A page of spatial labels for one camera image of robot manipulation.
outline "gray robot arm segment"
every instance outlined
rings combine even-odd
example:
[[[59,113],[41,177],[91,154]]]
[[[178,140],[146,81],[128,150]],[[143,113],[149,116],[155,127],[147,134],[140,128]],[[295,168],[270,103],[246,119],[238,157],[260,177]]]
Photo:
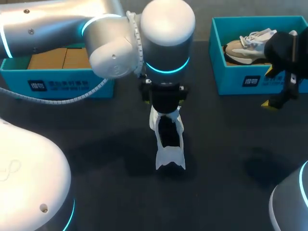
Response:
[[[81,43],[81,31],[106,13],[125,16],[117,0],[50,0],[0,5],[0,58]]]

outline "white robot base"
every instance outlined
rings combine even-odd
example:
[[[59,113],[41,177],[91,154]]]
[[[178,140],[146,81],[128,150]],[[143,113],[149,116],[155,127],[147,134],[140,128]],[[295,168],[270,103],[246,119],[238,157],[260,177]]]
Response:
[[[75,230],[71,172],[60,148],[0,119],[0,230]]]
[[[308,165],[277,185],[271,194],[269,216],[275,231],[306,231],[308,227]]]

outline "cardboard box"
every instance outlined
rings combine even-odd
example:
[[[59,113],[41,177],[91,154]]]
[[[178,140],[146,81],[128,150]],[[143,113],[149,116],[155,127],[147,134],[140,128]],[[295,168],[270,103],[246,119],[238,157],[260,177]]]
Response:
[[[62,69],[67,48],[59,48],[31,57],[28,70]]]
[[[91,68],[87,50],[85,48],[67,49],[63,69],[78,69],[78,68]]]
[[[71,99],[103,81],[93,73],[83,44],[5,59],[0,72],[11,91],[39,99]],[[109,80],[90,97],[112,98],[114,83]]]
[[[266,17],[222,17],[213,18],[209,39],[209,54],[214,71],[219,95],[233,94],[273,94],[283,87],[284,72],[275,79],[265,78],[270,65],[233,65],[227,63],[222,47],[247,36],[254,31],[267,28],[301,33],[307,23],[302,16],[266,16]],[[308,93],[308,81],[304,80],[299,87],[300,93]]]

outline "sneaker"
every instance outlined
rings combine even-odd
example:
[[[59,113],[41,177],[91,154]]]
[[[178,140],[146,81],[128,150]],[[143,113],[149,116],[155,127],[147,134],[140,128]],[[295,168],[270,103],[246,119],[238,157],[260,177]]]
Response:
[[[276,30],[266,29],[252,32],[249,36],[242,37],[227,44],[225,53],[228,58],[239,64],[252,64],[256,60],[265,59],[265,43],[276,33]]]
[[[172,162],[186,169],[183,142],[184,126],[179,109],[173,113],[162,115],[153,106],[151,108],[150,128],[155,131],[158,147],[156,170]]]

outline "printed logo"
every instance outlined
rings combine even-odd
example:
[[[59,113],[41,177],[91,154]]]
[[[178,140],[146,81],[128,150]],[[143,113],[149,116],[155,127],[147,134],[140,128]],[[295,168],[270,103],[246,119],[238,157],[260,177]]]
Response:
[[[32,91],[47,91],[45,83],[42,80],[29,80],[28,83]]]
[[[11,160],[6,168],[0,168],[0,182],[7,181],[12,173],[16,173],[21,168],[19,160]]]
[[[256,87],[260,81],[260,76],[246,76],[242,87]]]

